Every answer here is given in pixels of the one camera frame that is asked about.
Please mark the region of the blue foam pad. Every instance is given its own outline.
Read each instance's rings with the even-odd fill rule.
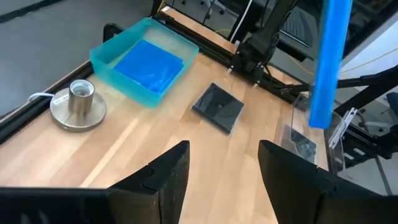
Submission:
[[[153,92],[163,93],[182,68],[182,59],[140,40],[114,69]]]

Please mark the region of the round metal base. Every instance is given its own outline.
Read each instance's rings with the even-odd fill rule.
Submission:
[[[106,104],[101,95],[94,93],[93,104],[85,115],[77,115],[68,109],[69,88],[59,91],[52,98],[50,110],[53,120],[61,128],[71,132],[85,132],[97,127],[106,114]]]

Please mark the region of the wooden table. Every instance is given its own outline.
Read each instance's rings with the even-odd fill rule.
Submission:
[[[211,30],[172,9],[167,13],[234,51],[231,43]],[[293,82],[270,70],[280,80]],[[89,80],[107,103],[103,124],[87,133],[68,133],[53,124],[49,111],[44,112],[0,146],[1,185],[108,187],[188,139],[191,165],[180,223],[277,223],[261,179],[257,149],[261,139],[273,141],[280,124],[289,122],[291,105],[228,74],[204,55],[197,56],[155,110],[94,76]],[[191,111],[212,82],[244,103],[230,135]],[[319,140],[317,161],[327,169],[320,133],[312,133]]]

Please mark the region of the light blue plastic bin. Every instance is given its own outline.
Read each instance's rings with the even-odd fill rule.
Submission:
[[[183,60],[183,68],[162,93],[154,93],[114,69],[123,56],[135,44],[144,39]],[[90,51],[90,60],[95,75],[113,86],[126,96],[148,108],[155,108],[162,101],[168,90],[191,65],[199,52],[198,46],[164,27],[153,19],[145,18],[121,34],[109,39]]]

